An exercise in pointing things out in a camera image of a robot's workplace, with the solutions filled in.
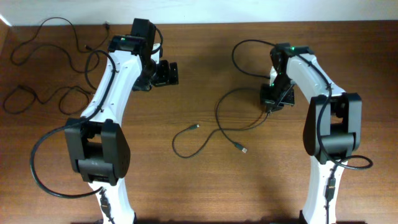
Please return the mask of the black usb cable long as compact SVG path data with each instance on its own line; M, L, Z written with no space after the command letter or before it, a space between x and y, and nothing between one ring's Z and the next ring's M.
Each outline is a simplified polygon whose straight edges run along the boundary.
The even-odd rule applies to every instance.
M205 146L208 144L208 142L209 142L209 140L211 139L211 137L212 137L214 134L218 133L218 132L221 132L222 135L223 135L223 136L224 136L236 149L238 149L239 151L241 151L241 152L243 152L243 153L247 153L247 152L248 152L248 149L247 149L246 147L244 147L241 143L238 143L237 141L232 140L232 139L226 134L226 132L227 132L227 131L243 132L243 131L249 131L249 130L255 129L255 128L257 128L258 126L262 125L263 123L265 123L265 122L267 121L267 119L268 119L268 117L269 117L269 115L270 115L270 112L267 112L267 113L262 112L261 115L259 116L259 118L258 118L255 122L253 122L252 124L250 124L248 127L246 127L246 128L223 128L223 127L221 126L221 123L220 123L219 108L220 108L222 102L223 102L229 95L232 95L233 93L236 93L236 92L239 92L239 91L255 91L255 92L257 92L257 90L254 89L254 88L235 88L235 89L230 90L229 92L225 93L225 94L218 100L218 102L217 102L216 105L215 105L215 120L216 120L216 124L217 124L218 128L212 130L212 132L208 135L208 137L205 139L205 141L203 142L203 144L202 144L194 153L192 153L192 154L190 154L190 155L187 155L187 156L184 156L184 155L180 154L180 153L177 151L177 148L176 148L176 140L177 140L177 138L178 138L181 134L183 134L183 133L185 133L185 132L187 132L187 131L193 131L194 129L198 129L198 128L200 127L200 125L199 125L199 124L193 124L193 125L191 125L191 126L185 128L185 129L181 130L181 131L178 132L178 133L174 136L174 138L172 139L172 150L173 150L173 152L175 153L176 156L178 156L179 158L182 158L182 159L190 159L190 158L195 157L197 154L199 154L199 153L205 148Z

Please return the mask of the black usb cable thin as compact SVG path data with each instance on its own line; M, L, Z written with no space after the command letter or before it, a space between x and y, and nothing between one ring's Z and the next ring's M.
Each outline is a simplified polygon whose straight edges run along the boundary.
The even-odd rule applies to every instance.
M59 93L60 91L63 91L63 90L65 90L65 92L60 97L60 99L58 101L58 110L59 110L59 112L61 112L61 114L64 114L64 115L73 115L73 114L78 114L79 112L82 112L85 109L85 107L90 104L90 97L94 95L94 93L92 93L88 90L85 90L84 88L82 88L81 86L78 86L78 85L62 86L62 87L57 88L47 99L42 100L39 98L37 92L33 88L31 88L27 85L18 85L5 96L4 100L2 101L2 108L7 114L13 114L13 115L22 114L22 113L25 113L26 111L28 111L34 105L35 102L38 102L41 105L46 105L49 101L51 101L55 97L55 95L57 93ZM20 110L15 110L15 111L9 110L6 106L7 101L18 91L24 91L24 92L27 92L28 94L32 95L32 100L25 107L23 107ZM63 101L73 91L76 91L76 92L82 94L86 99L86 104L76 111L71 111L71 112L65 111L62 108Z

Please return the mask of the black cable short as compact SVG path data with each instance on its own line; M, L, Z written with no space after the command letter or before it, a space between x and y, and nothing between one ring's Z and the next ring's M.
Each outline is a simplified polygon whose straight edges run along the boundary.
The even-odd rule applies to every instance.
M82 49L81 45L80 45L80 39L79 39L79 36L78 36L78 33L77 33L75 25L70 20L68 20L68 19L66 19L64 17L58 17L58 16L49 17L48 19L44 19L41 22L41 24L37 27L35 33L33 34L33 36L31 38L29 38L29 39L21 42L17 46L15 46L12 49L12 51L10 53L10 56L9 56L10 62L13 65L17 66L17 67L21 67L21 66L25 65L31 59L31 57L35 53L37 53L39 50L42 50L44 48L52 48L52 49L57 49L57 50L61 51L61 53L63 53L66 56L68 64L69 64L69 67L74 72L79 73L79 74L83 74L85 72L85 70L79 70L79 69L76 68L76 66L73 63L73 59L72 59L71 54L69 53L69 51L65 47L62 47L60 45L53 44L53 43L44 43L44 44L37 45L25 57L20 58L20 59L16 59L15 58L15 55L16 55L17 51L20 50L21 48L23 48L25 46L28 46L29 44L33 43L33 41L35 41L38 38L38 36L40 34L40 31L42 30L43 26L48 21L51 21L51 20L62 20L64 22L66 22L70 26L70 28L72 29L72 34L73 34L73 38L74 38L76 51L79 54L90 54L90 53L93 53L94 56L96 57L96 63L92 67L89 67L87 69L87 72L92 72L93 70L95 70L100 64L100 55L99 55L98 51L105 44L105 42L108 40L108 38L110 36L110 28L111 28L110 23L109 22L104 22L103 23L103 28L105 29L105 37L103 38L103 40L96 47L90 47L89 45L84 45L84 49Z

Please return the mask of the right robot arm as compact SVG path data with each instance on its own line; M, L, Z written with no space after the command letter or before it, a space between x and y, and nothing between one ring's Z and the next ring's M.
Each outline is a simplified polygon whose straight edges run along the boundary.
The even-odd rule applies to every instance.
M336 201L344 170L360 145L362 99L336 85L307 46L275 44L270 51L269 83L261 86L266 113L294 105L294 86L309 107L303 129L303 145L310 156L307 199L299 223L336 223Z

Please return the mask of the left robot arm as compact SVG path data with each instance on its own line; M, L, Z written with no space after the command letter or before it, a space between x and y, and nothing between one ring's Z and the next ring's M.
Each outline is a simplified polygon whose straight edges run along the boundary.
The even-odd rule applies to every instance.
M112 38L101 82L81 114L85 122L67 121L72 169L95 191L103 223L136 222L125 183L131 151L121 129L129 95L178 84L177 64L162 59L156 31L149 20L134 19L130 34Z

